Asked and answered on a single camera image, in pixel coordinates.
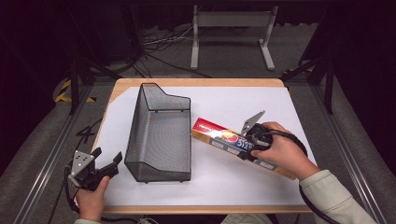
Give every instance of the box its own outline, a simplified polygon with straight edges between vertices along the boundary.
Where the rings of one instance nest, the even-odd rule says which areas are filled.
[[[198,120],[195,121],[191,130],[191,137],[233,153],[235,156],[238,155],[240,151],[250,151],[253,147],[252,143],[249,143],[238,133],[202,118],[198,118]],[[264,160],[255,160],[253,162],[289,179],[296,178],[295,174],[276,166],[272,162]]]

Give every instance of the black curtain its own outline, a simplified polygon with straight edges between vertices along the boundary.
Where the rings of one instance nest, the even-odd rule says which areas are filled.
[[[334,70],[348,101],[389,169],[396,175],[396,6],[391,2],[357,2]]]
[[[0,15],[2,174],[55,106],[52,93],[65,77],[73,47],[61,7],[43,0],[2,1]]]

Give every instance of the human hand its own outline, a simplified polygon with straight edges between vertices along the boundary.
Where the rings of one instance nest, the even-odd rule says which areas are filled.
[[[76,199],[80,218],[100,222],[103,209],[105,208],[104,195],[109,182],[110,177],[105,176],[96,191],[80,189],[77,192]]]
[[[264,122],[262,125],[269,130],[278,130],[291,133],[277,122]],[[320,169],[309,160],[303,151],[289,138],[273,134],[273,143],[268,150],[253,150],[251,155],[274,164],[294,173],[299,180],[317,173]]]

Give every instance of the white sleeve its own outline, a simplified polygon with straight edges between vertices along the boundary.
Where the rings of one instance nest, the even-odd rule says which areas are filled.
[[[328,170],[309,176],[300,182],[300,186],[319,211],[339,223],[375,223]],[[315,216],[315,220],[318,224],[327,223],[318,216]]]

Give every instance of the white table surface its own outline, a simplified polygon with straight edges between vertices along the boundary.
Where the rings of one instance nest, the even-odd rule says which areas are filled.
[[[294,133],[315,162],[289,92],[284,87],[162,87],[167,94],[191,98],[191,127],[197,118],[208,119],[240,132],[244,121],[265,110],[259,122],[277,121]],[[138,87],[131,87],[106,110],[96,147],[101,168],[129,140]],[[138,183],[123,161],[106,191],[106,208],[138,206],[286,206],[304,205],[298,180],[290,180],[234,154],[191,139],[191,181]]]

